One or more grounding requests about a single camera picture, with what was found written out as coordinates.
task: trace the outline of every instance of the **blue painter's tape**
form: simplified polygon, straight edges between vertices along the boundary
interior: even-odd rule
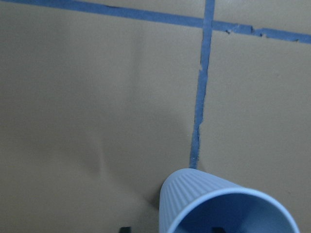
[[[207,86],[207,68],[209,63],[210,42],[212,36],[212,21],[214,17],[215,0],[206,0],[203,21],[203,39],[201,46],[201,70],[198,78],[198,89],[195,103],[194,127],[190,151],[190,168],[197,169],[200,149],[200,125],[203,121],[204,99]]]
[[[1,1],[53,7],[108,16],[146,20],[159,23],[168,23],[195,28],[202,28],[203,26],[202,18],[179,16],[167,13],[144,11],[124,7],[111,7],[103,4],[75,1],[75,0],[1,0]]]
[[[213,21],[213,30],[227,32],[227,33],[239,33],[245,35],[254,36],[266,36],[268,38],[287,40],[287,41],[297,41],[300,43],[311,44],[311,35],[302,33],[293,33],[276,29],[262,28],[253,29],[251,25],[237,24],[237,23],[227,23],[221,21]]]

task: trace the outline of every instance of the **beige surface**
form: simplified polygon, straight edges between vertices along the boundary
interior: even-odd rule
[[[200,29],[0,2],[0,232],[157,232]]]
[[[140,10],[204,18],[204,0],[85,0],[108,6],[135,8]]]
[[[311,46],[213,32],[201,127],[206,171],[264,191],[311,232]]]
[[[309,0],[216,0],[214,20],[311,34]]]

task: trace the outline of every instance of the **tape strip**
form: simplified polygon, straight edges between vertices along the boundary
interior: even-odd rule
[[[203,21],[203,39],[201,46],[201,69],[199,71],[198,89],[196,94],[194,127],[192,133],[190,168],[197,169],[200,149],[200,125],[203,121],[204,99],[207,86],[207,69],[209,64],[212,22],[214,17],[215,0],[206,0]]]
[[[108,16],[132,18],[152,22],[168,23],[195,28],[202,28],[203,26],[202,18],[179,16],[167,13],[137,10],[124,7],[112,7],[103,4],[75,1],[75,0],[1,0],[1,1],[60,8]]]
[[[267,38],[273,38],[278,40],[297,41],[300,43],[311,44],[311,35],[308,34],[293,33],[269,28],[254,29],[251,25],[226,23],[221,21],[213,21],[212,27],[213,30],[227,33],[233,32],[259,37],[266,36]]]

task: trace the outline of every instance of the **blue cup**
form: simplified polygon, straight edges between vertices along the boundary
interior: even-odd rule
[[[299,233],[274,198],[217,176],[185,168],[164,182],[160,233]]]

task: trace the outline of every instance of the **light blue plastic cup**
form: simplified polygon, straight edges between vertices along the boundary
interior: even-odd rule
[[[164,182],[160,233],[298,233],[274,198],[217,176],[185,168]]]

